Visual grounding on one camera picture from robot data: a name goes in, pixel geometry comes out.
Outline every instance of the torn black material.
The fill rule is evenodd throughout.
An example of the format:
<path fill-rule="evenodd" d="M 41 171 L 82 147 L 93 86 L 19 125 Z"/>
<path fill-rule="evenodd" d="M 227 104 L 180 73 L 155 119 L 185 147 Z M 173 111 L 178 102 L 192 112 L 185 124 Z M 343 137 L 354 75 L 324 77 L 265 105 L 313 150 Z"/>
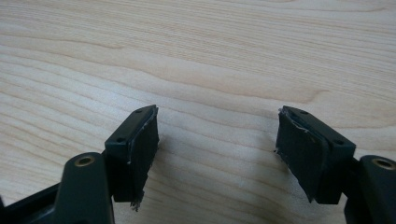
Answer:
<path fill-rule="evenodd" d="M 311 114 L 289 106 L 279 112 L 276 153 L 289 166 L 309 202 L 337 204 L 355 144 Z"/>

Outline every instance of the wood grain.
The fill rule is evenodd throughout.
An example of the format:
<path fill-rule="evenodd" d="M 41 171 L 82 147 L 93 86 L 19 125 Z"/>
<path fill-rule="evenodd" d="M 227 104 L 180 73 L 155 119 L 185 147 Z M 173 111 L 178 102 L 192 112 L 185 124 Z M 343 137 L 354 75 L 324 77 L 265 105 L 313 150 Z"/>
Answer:
<path fill-rule="evenodd" d="M 145 198 L 117 223 L 345 223 L 273 152 L 277 110 L 396 160 L 395 22 L 392 0 L 1 1 L 0 194 L 59 182 L 156 104 Z"/>

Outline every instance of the black bracket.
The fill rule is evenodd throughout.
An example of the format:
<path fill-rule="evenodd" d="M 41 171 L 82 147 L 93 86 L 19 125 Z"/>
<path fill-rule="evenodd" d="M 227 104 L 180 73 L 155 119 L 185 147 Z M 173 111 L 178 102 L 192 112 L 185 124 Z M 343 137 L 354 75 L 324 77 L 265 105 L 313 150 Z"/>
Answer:
<path fill-rule="evenodd" d="M 7 207 L 0 203 L 0 223 L 114 223 L 111 196 L 137 211 L 160 140 L 157 113 L 156 105 L 134 111 L 102 154 L 69 160 L 60 184 Z"/>
<path fill-rule="evenodd" d="M 355 144 L 306 111 L 283 106 L 276 153 L 289 166 L 309 202 L 336 204 L 348 197 L 348 224 L 396 223 L 396 162 L 353 158 Z"/>

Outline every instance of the small hole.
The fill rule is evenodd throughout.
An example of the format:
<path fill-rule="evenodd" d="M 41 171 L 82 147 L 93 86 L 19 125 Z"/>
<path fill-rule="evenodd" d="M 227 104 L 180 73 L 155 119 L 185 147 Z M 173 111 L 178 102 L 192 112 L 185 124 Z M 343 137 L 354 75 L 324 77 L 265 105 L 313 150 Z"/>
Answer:
<path fill-rule="evenodd" d="M 76 166 L 86 166 L 93 163 L 95 159 L 91 156 L 82 157 L 75 161 Z"/>
<path fill-rule="evenodd" d="M 381 160 L 378 158 L 373 159 L 373 163 L 381 168 L 387 169 L 387 170 L 396 170 L 396 165 L 393 163 L 390 163 L 389 161 Z"/>
<path fill-rule="evenodd" d="M 343 144 L 344 144 L 343 141 L 338 140 L 338 139 L 334 140 L 334 143 L 335 143 L 335 144 L 338 144 L 338 145 L 343 145 Z"/>

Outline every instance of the screw hole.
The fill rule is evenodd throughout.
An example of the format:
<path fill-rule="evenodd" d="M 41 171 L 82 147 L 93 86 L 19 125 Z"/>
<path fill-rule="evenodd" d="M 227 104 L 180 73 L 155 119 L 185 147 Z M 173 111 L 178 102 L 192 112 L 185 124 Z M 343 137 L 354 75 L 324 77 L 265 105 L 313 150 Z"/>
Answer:
<path fill-rule="evenodd" d="M 117 138 L 117 142 L 118 142 L 118 143 L 121 143 L 121 142 L 123 142 L 123 141 L 125 141 L 125 138 Z"/>
<path fill-rule="evenodd" d="M 389 161 L 385 161 L 379 158 L 373 159 L 373 163 L 383 169 L 386 170 L 396 170 L 396 165 L 394 163 L 391 163 Z"/>
<path fill-rule="evenodd" d="M 340 146 L 344 144 L 343 141 L 338 140 L 338 139 L 335 139 L 335 140 L 334 140 L 334 143 L 337 144 L 337 145 L 340 145 Z"/>
<path fill-rule="evenodd" d="M 95 161 L 95 159 L 92 156 L 86 156 L 86 157 L 82 157 L 82 158 L 79 158 L 78 160 L 76 160 L 75 165 L 76 166 L 86 166 L 86 165 L 93 163 L 94 161 Z"/>

